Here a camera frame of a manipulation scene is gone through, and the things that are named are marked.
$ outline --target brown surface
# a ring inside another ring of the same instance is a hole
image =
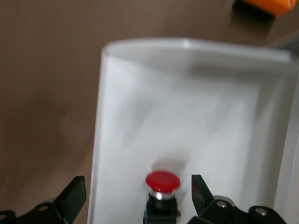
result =
[[[0,1],[0,210],[21,215],[75,175],[90,186],[102,47],[184,36],[264,45],[299,29],[294,11],[262,25],[232,0]],[[88,203],[76,224],[86,223]]]

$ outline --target metal ring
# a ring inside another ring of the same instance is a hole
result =
[[[175,191],[173,191],[171,193],[161,193],[161,192],[156,192],[156,191],[153,191],[152,189],[150,189],[149,194],[151,196],[153,196],[155,199],[162,201],[162,200],[169,200],[169,199],[174,198]]]

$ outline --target orange object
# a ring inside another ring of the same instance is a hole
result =
[[[297,0],[243,0],[273,16],[280,16],[291,11]]]

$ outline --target red button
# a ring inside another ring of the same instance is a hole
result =
[[[145,182],[155,192],[171,193],[181,185],[179,178],[167,171],[155,171],[150,173]]]

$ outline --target white plastic box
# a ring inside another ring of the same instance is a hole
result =
[[[141,224],[144,179],[164,169],[181,179],[179,224],[196,215],[192,174],[244,211],[298,224],[298,65],[286,51],[190,39],[108,44],[88,223]]]

